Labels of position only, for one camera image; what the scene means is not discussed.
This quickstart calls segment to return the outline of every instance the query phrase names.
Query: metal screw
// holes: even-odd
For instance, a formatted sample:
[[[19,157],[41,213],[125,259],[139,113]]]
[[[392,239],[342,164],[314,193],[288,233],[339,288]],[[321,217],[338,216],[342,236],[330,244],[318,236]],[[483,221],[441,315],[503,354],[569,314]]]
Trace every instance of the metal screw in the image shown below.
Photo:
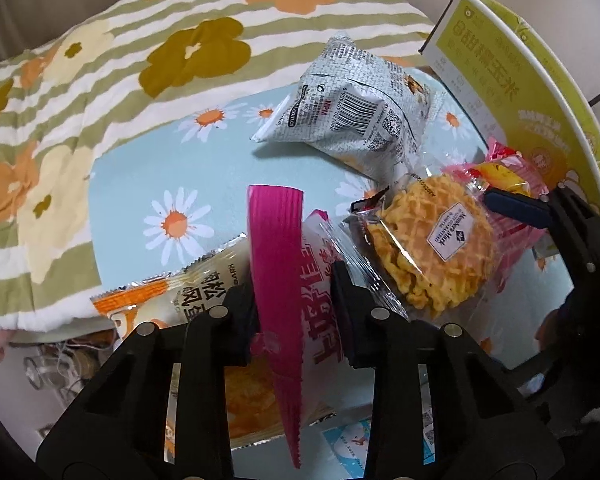
[[[144,323],[139,324],[138,328],[136,328],[136,332],[138,332],[140,335],[149,335],[153,333],[154,330],[155,325],[151,321],[145,321]]]
[[[209,315],[215,319],[220,319],[229,313],[229,309],[224,305],[216,305],[209,311]]]
[[[462,329],[455,323],[449,323],[445,326],[445,334],[449,337],[460,337],[462,335]]]
[[[371,311],[371,317],[382,321],[389,317],[389,311],[381,306],[376,306],[375,309]]]

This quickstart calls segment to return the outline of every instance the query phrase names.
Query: orange daisy center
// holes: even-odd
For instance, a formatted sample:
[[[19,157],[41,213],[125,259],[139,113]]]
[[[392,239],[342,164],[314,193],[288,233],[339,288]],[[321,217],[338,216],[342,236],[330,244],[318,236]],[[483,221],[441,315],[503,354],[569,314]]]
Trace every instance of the orange daisy center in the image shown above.
[[[209,110],[200,114],[196,121],[200,126],[209,126],[210,124],[217,123],[224,119],[224,112],[222,110]]]
[[[170,211],[167,218],[162,222],[164,232],[171,238],[182,238],[188,227],[187,217],[180,211]]]
[[[446,113],[446,122],[451,124],[451,126],[453,126],[454,128],[460,126],[460,121],[458,121],[458,118],[451,112]]]

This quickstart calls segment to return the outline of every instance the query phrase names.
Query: waffle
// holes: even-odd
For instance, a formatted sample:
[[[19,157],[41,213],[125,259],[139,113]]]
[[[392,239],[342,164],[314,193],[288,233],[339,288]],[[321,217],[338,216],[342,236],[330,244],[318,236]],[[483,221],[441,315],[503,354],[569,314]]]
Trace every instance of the waffle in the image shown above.
[[[445,261],[427,237],[458,203],[474,222],[464,245]],[[382,265],[409,303],[429,307],[434,317],[474,295],[495,268],[493,229],[482,207],[446,175],[412,183],[379,216],[367,228]]]

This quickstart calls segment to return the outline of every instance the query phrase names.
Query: pink package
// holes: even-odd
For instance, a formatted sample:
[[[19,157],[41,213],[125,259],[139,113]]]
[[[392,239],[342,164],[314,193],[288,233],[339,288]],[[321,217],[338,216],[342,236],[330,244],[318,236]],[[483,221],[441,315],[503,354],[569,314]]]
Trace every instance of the pink package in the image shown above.
[[[484,161],[497,161],[525,180],[533,198],[538,198],[540,195],[549,192],[536,168],[530,162],[527,162],[520,152],[498,142],[494,137],[489,138],[488,147]],[[463,177],[472,175],[472,169],[475,166],[475,164],[459,164],[448,166],[443,171],[462,180]],[[495,231],[499,233],[498,247],[502,259],[495,277],[498,280],[498,291],[501,292],[511,274],[513,265],[527,249],[531,248],[544,235],[544,231],[495,213],[491,214],[490,221],[494,224]]]
[[[261,334],[274,376],[286,440],[300,467],[300,427],[318,407],[326,380],[342,361],[331,306],[329,241],[318,234],[326,213],[302,224],[302,192],[279,186],[248,190],[251,278]]]

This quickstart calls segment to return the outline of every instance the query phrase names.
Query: light blue placemat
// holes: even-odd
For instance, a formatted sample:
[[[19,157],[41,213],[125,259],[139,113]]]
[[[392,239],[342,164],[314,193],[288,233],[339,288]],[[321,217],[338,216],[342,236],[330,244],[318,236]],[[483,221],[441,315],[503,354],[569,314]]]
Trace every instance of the light blue placemat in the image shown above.
[[[443,91],[438,81],[423,78]],[[94,163],[90,221],[106,289],[179,270],[245,231],[251,184],[302,189],[305,215],[318,208],[332,218],[343,217],[351,202],[371,192],[368,178],[306,144],[250,140],[295,88],[202,110]],[[428,150],[453,162],[484,151],[484,142],[450,96],[430,121],[426,138]]]

